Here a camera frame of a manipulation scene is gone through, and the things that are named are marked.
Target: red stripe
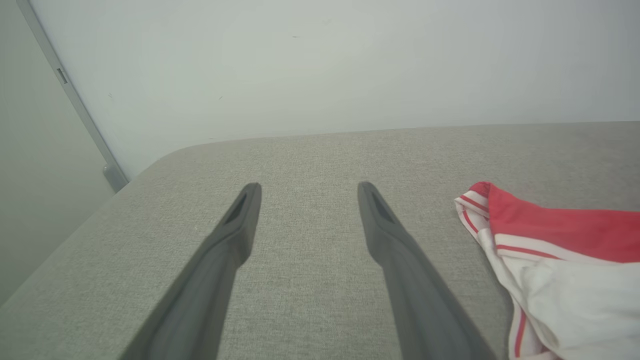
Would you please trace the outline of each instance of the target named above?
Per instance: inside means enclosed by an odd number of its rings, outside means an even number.
[[[471,219],[469,219],[469,215],[467,215],[467,210],[463,210],[462,213],[465,216],[465,220],[469,223],[469,226],[477,233],[478,229],[476,229],[476,227],[474,226],[474,223],[472,223]]]
[[[482,210],[482,211],[486,212],[486,213],[488,213],[488,212],[489,212],[489,208],[487,208],[486,206],[482,206],[482,205],[478,204],[477,202],[475,202],[475,201],[473,201],[473,200],[469,199],[468,197],[466,197],[466,196],[464,196],[464,195],[460,195],[460,198],[461,198],[462,200],[464,200],[464,201],[468,202],[469,204],[471,204],[471,205],[473,205],[473,206],[477,207],[478,209],[480,209],[480,210]]]
[[[522,345],[522,336],[524,335],[524,325],[527,316],[523,309],[520,309],[520,325],[518,325],[518,334],[516,335],[516,349],[514,350],[516,357],[520,357],[520,346]]]
[[[531,249],[525,249],[525,248],[522,248],[522,247],[515,247],[515,246],[509,246],[509,245],[498,245],[495,248],[496,248],[496,250],[500,250],[500,249],[511,250],[511,251],[517,251],[517,252],[524,252],[524,253],[532,254],[532,255],[538,255],[538,256],[542,256],[543,258],[562,260],[561,258],[559,258],[557,256],[553,256],[551,254],[547,254],[546,252],[536,251],[536,250],[531,250]]]

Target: folded cloth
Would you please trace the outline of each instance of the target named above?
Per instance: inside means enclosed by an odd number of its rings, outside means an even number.
[[[511,294],[510,359],[640,359],[640,213],[541,208],[486,182],[455,203]]]

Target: red fabric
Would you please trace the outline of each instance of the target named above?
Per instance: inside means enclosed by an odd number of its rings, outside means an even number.
[[[470,190],[488,198],[493,234],[539,239],[618,263],[640,262],[640,213],[542,208],[487,182]]]

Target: garment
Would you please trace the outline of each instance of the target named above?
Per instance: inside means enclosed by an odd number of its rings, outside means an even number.
[[[640,213],[546,209],[485,182],[455,204],[511,294],[510,359],[640,358]]]

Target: red and white shirt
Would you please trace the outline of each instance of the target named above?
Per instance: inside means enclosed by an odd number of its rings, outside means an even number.
[[[541,208],[486,182],[455,203],[511,294],[510,359],[640,358],[640,213]]]

